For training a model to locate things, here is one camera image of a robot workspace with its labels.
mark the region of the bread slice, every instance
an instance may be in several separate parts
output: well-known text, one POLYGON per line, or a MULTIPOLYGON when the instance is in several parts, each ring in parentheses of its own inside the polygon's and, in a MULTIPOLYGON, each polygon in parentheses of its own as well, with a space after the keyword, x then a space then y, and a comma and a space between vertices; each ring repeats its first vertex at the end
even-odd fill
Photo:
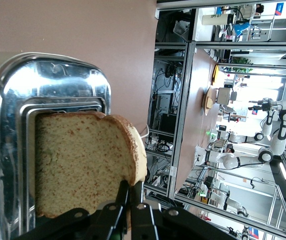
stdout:
POLYGON ((73 208, 94 213, 115 200, 120 182, 144 181, 147 156, 135 127, 101 112, 41 114, 35 128, 37 216, 73 208))

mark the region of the blue sign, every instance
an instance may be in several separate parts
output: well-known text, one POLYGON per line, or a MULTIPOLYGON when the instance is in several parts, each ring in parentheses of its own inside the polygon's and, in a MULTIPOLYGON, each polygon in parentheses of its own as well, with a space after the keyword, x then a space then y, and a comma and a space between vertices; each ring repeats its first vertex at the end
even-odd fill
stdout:
POLYGON ((284 5, 284 2, 280 2, 280 3, 276 4, 275 16, 281 16, 282 10, 283 10, 283 5, 284 5))
POLYGON ((251 237, 253 237, 255 239, 259 239, 259 230, 255 229, 253 227, 249 227, 248 233, 251 237))

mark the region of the fluorescent light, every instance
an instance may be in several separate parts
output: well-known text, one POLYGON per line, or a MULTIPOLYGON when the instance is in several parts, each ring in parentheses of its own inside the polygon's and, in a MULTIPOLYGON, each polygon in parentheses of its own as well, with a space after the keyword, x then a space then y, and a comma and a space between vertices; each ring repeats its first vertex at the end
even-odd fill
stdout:
POLYGON ((286 171, 282 162, 279 163, 284 179, 286 180, 286 171))

